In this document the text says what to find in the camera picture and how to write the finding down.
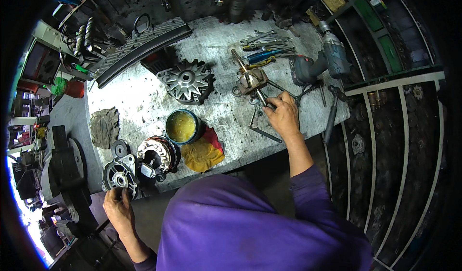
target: right hand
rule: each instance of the right hand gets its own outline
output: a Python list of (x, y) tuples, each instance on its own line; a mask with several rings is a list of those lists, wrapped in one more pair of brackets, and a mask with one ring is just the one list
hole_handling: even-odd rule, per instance
[(298, 125), (298, 109), (289, 93), (283, 92), (277, 98), (269, 97), (266, 101), (276, 106), (276, 111), (267, 106), (263, 107), (263, 111), (268, 116), (270, 124), (284, 140), (301, 134)]
[(127, 189), (122, 190), (122, 201), (117, 199), (119, 189), (106, 192), (103, 208), (119, 237), (126, 238), (135, 234), (135, 216), (133, 215)]

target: left hand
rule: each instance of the left hand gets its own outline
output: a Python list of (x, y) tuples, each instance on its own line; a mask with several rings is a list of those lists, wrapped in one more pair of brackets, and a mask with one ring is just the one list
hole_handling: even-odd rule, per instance
[(122, 201), (117, 199), (119, 191), (119, 189), (112, 189), (106, 192), (103, 208), (120, 239), (123, 239), (135, 235), (135, 216), (130, 206), (127, 189), (122, 191)]

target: workbench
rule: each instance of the workbench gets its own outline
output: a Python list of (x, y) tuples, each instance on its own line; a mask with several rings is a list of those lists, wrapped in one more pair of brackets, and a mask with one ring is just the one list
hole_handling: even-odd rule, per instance
[[(168, 173), (165, 181), (156, 182), (159, 192), (179, 188), (186, 183), (212, 174), (231, 171), (276, 152), (284, 150), (286, 145), (278, 143), (248, 128), (254, 112), (254, 106), (248, 96), (235, 97), (231, 89), (236, 85), (236, 73), (239, 69), (237, 62), (231, 55), (231, 49), (236, 49), (240, 55), (244, 52), (239, 40), (247, 35), (255, 36), (254, 30), (262, 32), (274, 29), (279, 35), (290, 36), (296, 46), (296, 53), (316, 60), (321, 49), (321, 37), (315, 27), (307, 23), (295, 25), (300, 34), (296, 38), (290, 31), (277, 28), (273, 20), (260, 19), (261, 12), (257, 11), (253, 19), (239, 24), (220, 23), (216, 17), (204, 17), (188, 23), (193, 30), (191, 37), (183, 39), (173, 45), (178, 59), (194, 59), (205, 61), (211, 66), (215, 74), (214, 88), (208, 99), (201, 106), (185, 106), (177, 102), (165, 92), (165, 86), (156, 76), (144, 68), (140, 63), (130, 67), (113, 79), (103, 89), (95, 85), (90, 91), (87, 85), (85, 99), (88, 105), (88, 115), (102, 109), (115, 106), (119, 113), (119, 139), (126, 140), (135, 154), (138, 146), (146, 138), (153, 135), (165, 134), (165, 120), (177, 109), (188, 109), (195, 113), (202, 121), (215, 129), (218, 140), (223, 144), (225, 159), (205, 173), (190, 170), (182, 158), (176, 173)], [(276, 58), (275, 63), (263, 67), (268, 78), (284, 89), (298, 95), (301, 87), (292, 83), (289, 59)], [(324, 78), (324, 93), (327, 106), (321, 98), (320, 89), (313, 90), (303, 96), (299, 108), (300, 130), (305, 139), (323, 132), (326, 129), (327, 118), (332, 106), (333, 96), (327, 90), (332, 84), (343, 89), (341, 80), (332, 79), (328, 72)], [(276, 96), (281, 91), (273, 86), (266, 86), (263, 91), (268, 96)], [(345, 102), (338, 102), (335, 124), (347, 118), (350, 113)], [(280, 137), (269, 124), (265, 114), (255, 117), (254, 127)], [(97, 156), (102, 166), (112, 160), (110, 149), (96, 148)]]

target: purple sleeve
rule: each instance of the purple sleeve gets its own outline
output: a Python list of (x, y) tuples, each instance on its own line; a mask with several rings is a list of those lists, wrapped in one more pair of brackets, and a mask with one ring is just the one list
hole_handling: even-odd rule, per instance
[(327, 193), (326, 182), (316, 165), (292, 177), (290, 190), (297, 219), (364, 236), (358, 228), (335, 212)]
[(136, 271), (155, 271), (157, 254), (152, 249), (149, 250), (151, 251), (151, 254), (149, 254), (149, 257), (146, 260), (139, 263), (133, 262)]

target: screwdriver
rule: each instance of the screwdriver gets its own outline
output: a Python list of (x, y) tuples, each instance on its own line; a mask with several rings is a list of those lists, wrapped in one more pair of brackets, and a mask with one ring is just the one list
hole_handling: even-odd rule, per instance
[(282, 49), (274, 49), (274, 50), (268, 51), (268, 52), (260, 52), (260, 53), (252, 54), (252, 55), (249, 55), (247, 57), (247, 60), (249, 61), (249, 64), (252, 65), (252, 64), (257, 63), (259, 61), (266, 60), (266, 59), (270, 58), (271, 56), (273, 56), (275, 54), (278, 54), (278, 53), (281, 53), (281, 52), (286, 52), (286, 51), (292, 50), (294, 48), (295, 47), (293, 46), (293, 47), (282, 48)]

